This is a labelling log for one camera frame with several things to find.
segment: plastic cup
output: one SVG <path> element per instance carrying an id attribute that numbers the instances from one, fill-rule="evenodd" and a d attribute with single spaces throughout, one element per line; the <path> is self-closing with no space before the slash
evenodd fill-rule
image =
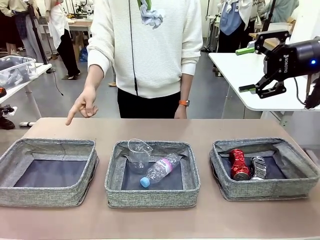
<path id="1" fill-rule="evenodd" d="M 131 139 L 128 142 L 129 167 L 138 174 L 144 174 L 148 169 L 148 163 L 153 150 L 148 144 L 140 139 Z"/>

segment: black pants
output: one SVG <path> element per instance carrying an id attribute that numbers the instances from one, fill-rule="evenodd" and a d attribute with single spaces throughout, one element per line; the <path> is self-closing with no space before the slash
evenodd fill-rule
<path id="1" fill-rule="evenodd" d="M 218 53 L 235 53 L 239 49 L 240 42 L 243 39 L 245 23 L 242 21 L 240 26 L 230 35 L 220 31 Z"/>
<path id="2" fill-rule="evenodd" d="M 69 76 L 76 76 L 80 73 L 77 66 L 74 46 L 72 45 L 70 33 L 67 29 L 64 30 L 64 34 L 61 36 L 61 43 L 57 48 L 62 61 L 68 70 Z"/>
<path id="3" fill-rule="evenodd" d="M 249 21 L 248 27 L 243 33 L 243 38 L 240 44 L 240 47 L 242 49 L 246 48 L 248 46 L 248 43 L 253 40 L 252 36 L 249 36 L 249 34 L 253 34 L 255 32 L 255 21 Z"/>
<path id="4" fill-rule="evenodd" d="M 118 105 L 122 119 L 174 119 L 180 92 L 173 95 L 144 98 L 118 88 Z"/>

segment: blue bottle cap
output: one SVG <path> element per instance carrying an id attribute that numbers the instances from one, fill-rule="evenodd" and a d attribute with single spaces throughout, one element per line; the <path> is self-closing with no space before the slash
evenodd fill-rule
<path id="1" fill-rule="evenodd" d="M 150 181 L 147 177 L 141 178 L 140 183 L 144 188 L 147 188 L 150 186 Z"/>

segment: bottle label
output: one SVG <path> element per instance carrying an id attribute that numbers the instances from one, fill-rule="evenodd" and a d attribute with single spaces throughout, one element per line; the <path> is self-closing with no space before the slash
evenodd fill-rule
<path id="1" fill-rule="evenodd" d="M 168 175 L 169 173 L 171 173 L 173 167 L 172 167 L 171 163 L 170 163 L 167 159 L 162 158 L 162 159 L 159 160 L 157 163 L 164 167 L 165 172 L 166 172 L 167 175 Z"/>

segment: storage bin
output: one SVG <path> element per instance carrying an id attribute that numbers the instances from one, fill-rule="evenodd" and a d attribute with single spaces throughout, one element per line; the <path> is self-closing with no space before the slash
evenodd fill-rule
<path id="1" fill-rule="evenodd" d="M 37 77 L 35 59 L 14 55 L 0 58 L 0 86 L 6 90 Z"/>
<path id="2" fill-rule="evenodd" d="M 263 157 L 266 179 L 231 179 L 229 153 L 232 149 L 244 152 L 249 167 L 252 157 Z M 281 138 L 218 140 L 213 143 L 210 158 L 220 191 L 230 201 L 306 198 L 320 177 L 317 166 Z"/>
<path id="3" fill-rule="evenodd" d="M 113 148 L 105 177 L 108 205 L 114 208 L 187 208 L 196 205 L 200 178 L 189 144 L 172 141 L 146 141 L 153 148 L 149 166 L 167 154 L 180 156 L 179 165 L 159 183 L 147 189 L 140 184 L 145 174 L 132 171 L 128 141 Z"/>
<path id="4" fill-rule="evenodd" d="M 80 205 L 98 165 L 95 146 L 90 140 L 16 141 L 0 158 L 0 205 Z"/>

